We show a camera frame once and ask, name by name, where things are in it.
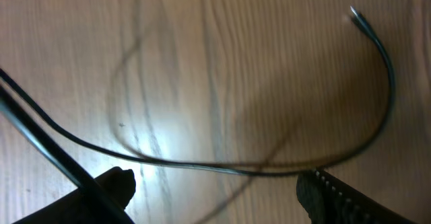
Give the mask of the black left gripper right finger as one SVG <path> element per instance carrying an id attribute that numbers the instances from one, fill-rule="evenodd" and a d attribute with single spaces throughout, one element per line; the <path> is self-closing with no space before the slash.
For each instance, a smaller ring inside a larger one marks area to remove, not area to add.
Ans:
<path id="1" fill-rule="evenodd" d="M 312 224 L 413 224 L 323 170 L 299 174 L 296 196 Z"/>

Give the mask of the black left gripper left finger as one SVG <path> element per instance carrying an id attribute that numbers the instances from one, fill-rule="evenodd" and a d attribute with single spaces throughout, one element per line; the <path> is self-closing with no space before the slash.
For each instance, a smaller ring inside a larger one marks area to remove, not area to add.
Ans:
<path id="1" fill-rule="evenodd" d="M 113 167 L 95 183 L 97 190 L 78 188 L 15 224 L 132 223 L 125 209 L 136 191 L 133 170 Z"/>

